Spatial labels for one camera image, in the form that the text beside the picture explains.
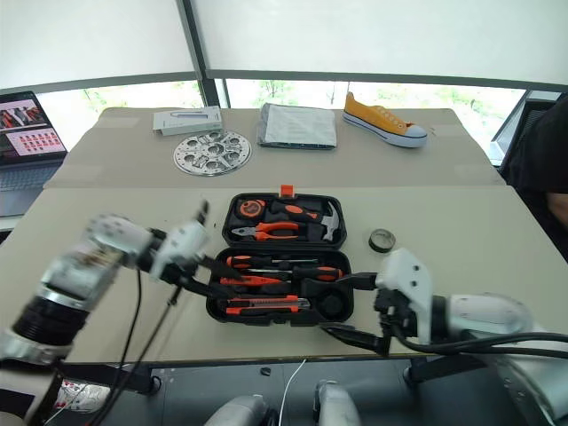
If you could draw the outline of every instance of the black cable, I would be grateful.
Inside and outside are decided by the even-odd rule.
[[[126,388],[126,384],[128,383],[130,377],[140,367],[140,364],[142,363],[142,359],[145,357],[146,353],[150,349],[150,346],[154,342],[155,337],[158,335],[160,328],[162,328],[163,322],[166,320],[166,317],[168,316],[168,313],[170,312],[170,308],[176,304],[179,293],[181,292],[181,290],[182,290],[181,287],[176,287],[173,294],[171,295],[171,298],[168,300],[168,304],[166,304],[166,308],[164,309],[160,319],[158,320],[158,323],[155,325],[154,330],[153,330],[152,334],[150,335],[150,338],[146,342],[144,349],[142,350],[142,352],[138,356],[138,359],[137,359],[136,363],[134,364],[134,367],[129,371],[129,373],[126,375],[126,377],[124,377],[124,379],[122,379],[122,383],[121,383],[120,387],[118,388],[118,390],[114,394],[113,398],[110,400],[110,402],[106,406],[105,410],[103,411],[101,409],[101,411],[99,411],[99,416],[97,417],[97,419],[95,419],[93,422],[89,423],[90,426],[100,425],[103,422],[103,420],[105,420],[105,417],[107,417],[108,413],[110,413],[110,410],[113,409],[114,404],[116,403],[116,401],[121,396],[124,389]]]
[[[394,328],[397,328],[401,335],[403,335],[400,327],[397,324],[391,324]],[[494,346],[495,344],[507,344],[507,343],[517,343],[526,342],[530,340],[541,340],[548,342],[562,342],[568,343],[568,335],[563,335],[560,333],[543,333],[543,332],[530,332],[530,333],[512,333],[507,335],[496,335],[493,337],[484,337],[479,339],[469,339],[459,342],[451,343],[431,343],[424,344],[424,347],[430,348],[430,351],[455,351],[461,348],[475,348],[475,347],[486,347]]]
[[[512,338],[516,335],[504,335],[496,337],[488,337],[485,339],[469,340],[466,342],[456,343],[438,343],[438,344],[420,344],[413,343],[406,339],[398,325],[392,324],[392,332],[394,336],[408,349],[419,352],[437,353],[439,355],[453,355],[456,353],[502,353],[514,355],[533,355],[542,357],[568,359],[568,351],[553,351],[548,349],[537,348],[494,348],[495,344],[506,344],[514,342],[523,342],[527,340],[554,340],[545,338],[545,335],[555,335],[555,333],[518,333],[522,337],[518,339]],[[562,339],[559,342],[568,341],[568,336],[560,335]]]
[[[138,321],[138,314],[140,313],[140,305],[142,304],[142,274],[138,268],[136,270],[136,279],[138,287],[138,300],[136,301],[136,310],[134,311],[134,316],[132,317],[132,322],[130,323],[130,329],[126,337],[126,343],[124,344],[124,349],[122,350],[121,360],[118,363],[118,368],[116,370],[116,374],[114,375],[113,384],[110,387],[110,391],[106,396],[105,402],[103,403],[102,407],[97,411],[97,413],[95,413],[92,416],[92,418],[89,420],[89,423],[94,423],[99,417],[99,413],[101,413],[104,409],[106,409],[111,398],[116,392],[116,387],[118,386],[118,382],[121,378],[122,369],[124,368],[124,362],[126,361],[126,355],[128,354],[128,349],[130,348],[130,340],[132,340],[132,335],[134,334],[134,327],[136,326],[136,323]]]

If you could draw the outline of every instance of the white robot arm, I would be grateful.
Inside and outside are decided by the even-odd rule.
[[[434,296],[426,266],[404,248],[387,257],[382,273],[341,280],[377,289],[383,336],[344,324],[322,325],[333,337],[383,356],[389,356],[393,336],[414,351],[475,356],[496,369],[531,424],[568,415],[568,335],[544,333],[520,302],[490,293]],[[412,336],[418,343],[406,339]]]
[[[42,408],[51,409],[42,403],[56,382],[53,366],[71,352],[75,336],[121,266],[150,272],[153,280],[201,295],[231,297],[227,288],[193,279],[199,265],[218,276],[240,277],[232,268],[204,256],[207,206],[204,203],[193,221],[168,234],[117,215],[93,218],[80,242],[51,262],[22,314],[0,335],[0,391],[5,397],[0,412],[34,423],[41,421]]]

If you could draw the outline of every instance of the pliers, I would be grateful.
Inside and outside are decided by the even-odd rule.
[[[298,235],[272,235],[270,232],[278,231],[279,229],[291,229],[298,231],[300,225],[296,222],[274,222],[272,224],[260,223],[255,227],[244,227],[235,228],[232,233],[239,235],[240,237],[246,237],[252,235],[255,240],[265,241],[265,240],[297,240]]]

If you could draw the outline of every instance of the white table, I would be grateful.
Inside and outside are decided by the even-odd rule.
[[[223,110],[226,129],[248,138],[253,153],[242,169],[219,177],[185,174],[173,163],[184,138],[152,132],[153,113],[171,108],[109,108],[69,153],[47,187],[247,188],[504,185],[483,150],[450,109],[401,109],[396,114],[428,131],[421,149],[389,145],[335,111],[337,148],[308,151],[256,144],[256,109]]]
[[[344,252],[354,272],[379,271],[383,255],[367,245],[376,227],[391,230],[398,247],[430,269],[436,294],[493,291],[524,302],[543,327],[568,332],[568,265],[507,186],[404,188],[301,188],[339,199],[347,224]],[[168,230],[193,216],[201,199],[211,204],[208,253],[226,247],[221,237],[234,189],[48,189],[0,249],[0,327],[12,324],[48,263],[74,244],[90,217],[121,213],[140,225]],[[200,271],[198,278],[208,274]],[[123,270],[75,341],[74,362],[117,361],[135,303],[135,275]],[[144,278],[144,302],[130,358],[140,352],[172,287]],[[355,292],[347,321],[378,332],[374,293]],[[371,355],[317,327],[221,324],[201,296],[184,293],[147,359],[157,361],[336,357]],[[392,351],[407,353],[398,343]]]

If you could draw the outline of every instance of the orange pliers handle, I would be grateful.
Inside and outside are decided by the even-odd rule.
[[[294,240],[298,238],[297,235],[272,235],[270,232],[278,231],[279,229],[292,229],[297,231],[300,225],[295,222],[274,222],[271,224],[260,223],[256,227],[255,239],[258,241],[266,240]]]

